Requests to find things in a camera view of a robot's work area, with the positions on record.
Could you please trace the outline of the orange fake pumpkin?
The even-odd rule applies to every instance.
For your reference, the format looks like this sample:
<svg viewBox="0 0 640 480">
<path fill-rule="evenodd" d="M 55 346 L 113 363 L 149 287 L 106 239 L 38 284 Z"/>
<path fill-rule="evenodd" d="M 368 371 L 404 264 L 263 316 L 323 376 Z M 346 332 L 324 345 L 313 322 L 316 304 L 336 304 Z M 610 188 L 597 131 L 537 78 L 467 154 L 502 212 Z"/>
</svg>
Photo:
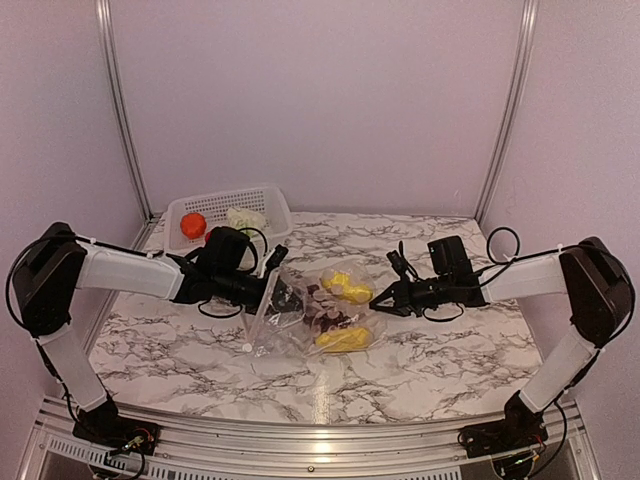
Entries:
<svg viewBox="0 0 640 480">
<path fill-rule="evenodd" d="M 186 238 L 197 239 L 205 234 L 207 221 L 200 213 L 188 213 L 181 218 L 180 229 Z"/>
</svg>

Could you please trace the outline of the white fake cauliflower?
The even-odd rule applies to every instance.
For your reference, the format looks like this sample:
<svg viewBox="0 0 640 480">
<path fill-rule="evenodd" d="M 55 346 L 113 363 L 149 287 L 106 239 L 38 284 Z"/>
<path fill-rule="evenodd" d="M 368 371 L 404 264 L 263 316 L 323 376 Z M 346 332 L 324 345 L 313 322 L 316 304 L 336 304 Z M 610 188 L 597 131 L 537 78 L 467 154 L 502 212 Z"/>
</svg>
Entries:
<svg viewBox="0 0 640 480">
<path fill-rule="evenodd" d="M 265 232 L 266 217 L 258 212 L 246 208 L 231 207 L 226 213 L 227 223 L 236 230 L 247 231 L 250 235 Z"/>
</svg>

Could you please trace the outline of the clear zip top bag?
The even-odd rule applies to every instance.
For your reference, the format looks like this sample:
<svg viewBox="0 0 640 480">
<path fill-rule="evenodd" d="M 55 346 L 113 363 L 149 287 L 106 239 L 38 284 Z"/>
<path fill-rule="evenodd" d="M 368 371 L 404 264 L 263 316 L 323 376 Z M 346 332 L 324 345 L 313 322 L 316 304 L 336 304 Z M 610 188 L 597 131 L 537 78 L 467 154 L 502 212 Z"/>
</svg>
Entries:
<svg viewBox="0 0 640 480">
<path fill-rule="evenodd" d="M 257 313 L 245 322 L 243 350 L 255 357 L 310 357 L 366 351 L 386 337 L 373 313 L 373 277 L 346 260 L 308 272 L 279 267 Z"/>
</svg>

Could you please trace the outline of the purple fake grapes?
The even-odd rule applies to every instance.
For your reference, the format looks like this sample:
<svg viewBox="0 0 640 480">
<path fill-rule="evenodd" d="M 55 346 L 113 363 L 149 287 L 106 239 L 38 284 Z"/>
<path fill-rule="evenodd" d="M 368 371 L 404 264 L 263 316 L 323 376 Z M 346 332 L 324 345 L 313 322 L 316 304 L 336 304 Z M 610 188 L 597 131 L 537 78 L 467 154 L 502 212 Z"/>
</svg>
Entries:
<svg viewBox="0 0 640 480">
<path fill-rule="evenodd" d="M 337 298 L 328 293 L 321 285 L 310 284 L 306 289 L 303 323 L 315 335 L 345 328 L 351 323 L 347 314 L 339 309 Z"/>
</svg>

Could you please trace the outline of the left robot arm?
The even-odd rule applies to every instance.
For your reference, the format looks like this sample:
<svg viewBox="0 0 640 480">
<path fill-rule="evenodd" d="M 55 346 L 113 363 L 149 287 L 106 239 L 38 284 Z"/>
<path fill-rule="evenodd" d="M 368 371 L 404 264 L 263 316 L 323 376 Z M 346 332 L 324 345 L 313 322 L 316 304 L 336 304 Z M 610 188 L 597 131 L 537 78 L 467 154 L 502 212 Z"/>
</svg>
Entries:
<svg viewBox="0 0 640 480">
<path fill-rule="evenodd" d="M 254 257 L 249 267 L 242 265 L 245 255 Z M 78 341 L 73 326 L 78 294 L 132 293 L 177 305 L 221 300 L 254 313 L 268 285 L 267 275 L 257 272 L 257 255 L 248 235 L 230 227 L 215 228 L 203 246 L 179 255 L 111 245 L 54 222 L 13 261 L 5 301 L 9 314 L 35 341 L 78 406 L 79 431 L 116 445 L 129 427 Z"/>
</svg>

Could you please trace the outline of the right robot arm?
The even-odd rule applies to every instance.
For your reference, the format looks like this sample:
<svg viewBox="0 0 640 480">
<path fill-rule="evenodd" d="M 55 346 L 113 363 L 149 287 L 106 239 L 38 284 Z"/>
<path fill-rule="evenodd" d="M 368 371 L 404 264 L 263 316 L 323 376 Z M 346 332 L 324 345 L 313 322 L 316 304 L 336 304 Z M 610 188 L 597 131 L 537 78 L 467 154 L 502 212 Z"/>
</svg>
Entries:
<svg viewBox="0 0 640 480">
<path fill-rule="evenodd" d="M 630 323 L 636 303 L 630 275 L 596 236 L 480 270 L 473 268 L 458 236 L 432 241 L 427 249 L 431 278 L 418 275 L 403 249 L 388 253 L 398 279 L 370 301 L 372 310 L 398 317 L 424 316 L 442 305 L 481 308 L 515 300 L 528 313 L 548 314 L 566 323 L 537 372 L 505 404 L 504 419 L 496 425 L 496 440 L 515 448 Z"/>
</svg>

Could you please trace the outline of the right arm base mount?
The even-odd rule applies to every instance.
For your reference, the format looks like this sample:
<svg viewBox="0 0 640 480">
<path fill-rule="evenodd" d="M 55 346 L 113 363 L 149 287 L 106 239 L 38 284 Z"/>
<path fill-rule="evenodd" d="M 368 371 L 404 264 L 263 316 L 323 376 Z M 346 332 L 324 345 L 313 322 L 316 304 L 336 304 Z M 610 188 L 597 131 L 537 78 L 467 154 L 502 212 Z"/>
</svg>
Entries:
<svg viewBox="0 0 640 480">
<path fill-rule="evenodd" d="M 468 458 L 478 458 L 542 444 L 548 438 L 543 422 L 524 430 L 510 430 L 505 420 L 496 420 L 463 427 L 457 440 Z"/>
</svg>

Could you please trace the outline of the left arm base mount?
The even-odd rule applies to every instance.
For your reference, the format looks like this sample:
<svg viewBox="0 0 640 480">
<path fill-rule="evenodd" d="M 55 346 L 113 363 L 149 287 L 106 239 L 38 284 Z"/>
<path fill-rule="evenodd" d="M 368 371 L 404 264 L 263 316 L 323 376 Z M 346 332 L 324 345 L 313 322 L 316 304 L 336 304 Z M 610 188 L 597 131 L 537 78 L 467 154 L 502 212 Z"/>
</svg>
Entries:
<svg viewBox="0 0 640 480">
<path fill-rule="evenodd" d="M 76 438 L 109 447 L 117 454 L 135 451 L 145 456 L 154 453 L 159 433 L 156 423 L 121 416 L 97 423 L 79 420 L 73 428 Z"/>
</svg>

